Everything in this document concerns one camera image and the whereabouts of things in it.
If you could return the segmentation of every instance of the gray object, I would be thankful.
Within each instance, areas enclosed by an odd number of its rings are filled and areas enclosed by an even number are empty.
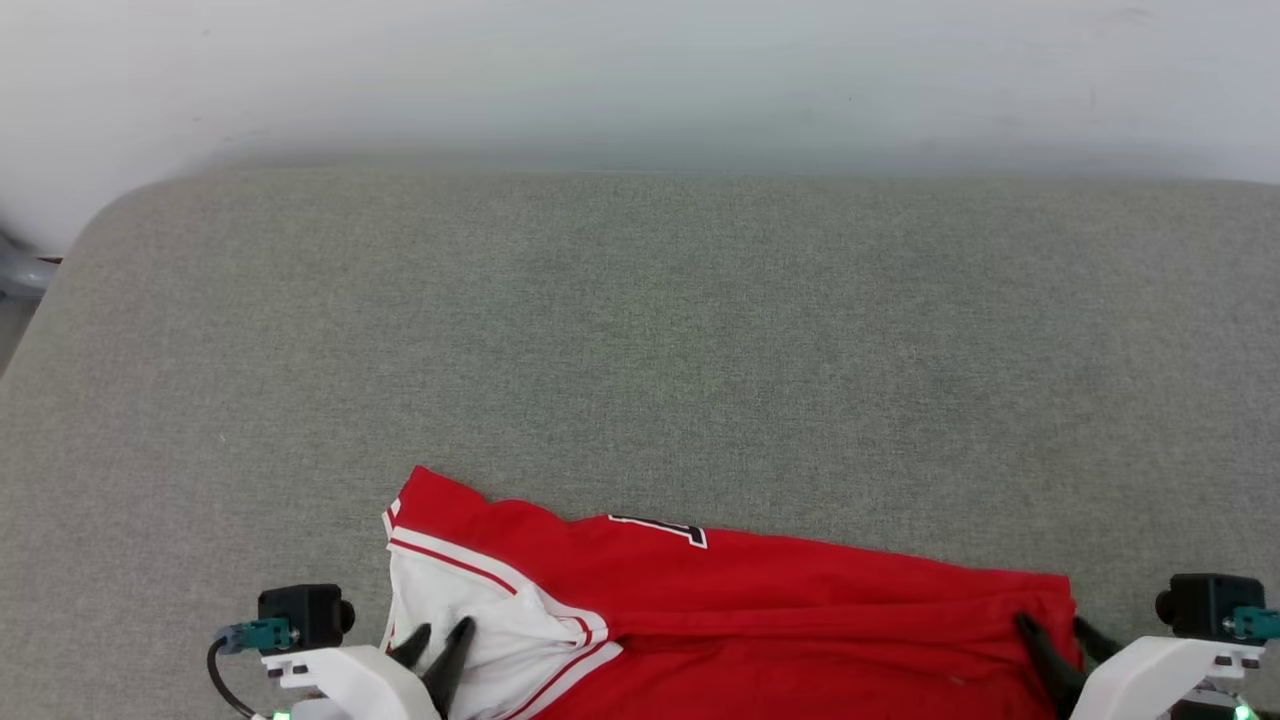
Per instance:
[[[9,366],[9,357],[18,348],[18,342],[27,332],[27,323],[35,313],[35,301],[0,300],[0,375]]]
[[[1178,571],[1280,592],[1277,227],[1244,183],[140,191],[0,379],[5,711],[227,716],[200,659],[268,587],[342,584],[376,642],[379,514],[419,462],[570,518],[1066,573],[1120,638],[1165,632]]]
[[[38,300],[55,270],[58,265],[27,255],[0,234],[0,299]]]

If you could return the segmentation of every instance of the clothing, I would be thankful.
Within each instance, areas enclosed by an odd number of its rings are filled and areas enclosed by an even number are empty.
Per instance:
[[[385,644],[476,637],[451,719],[1053,716],[1014,629],[1080,662],[1059,575],[607,515],[566,523],[413,470]]]

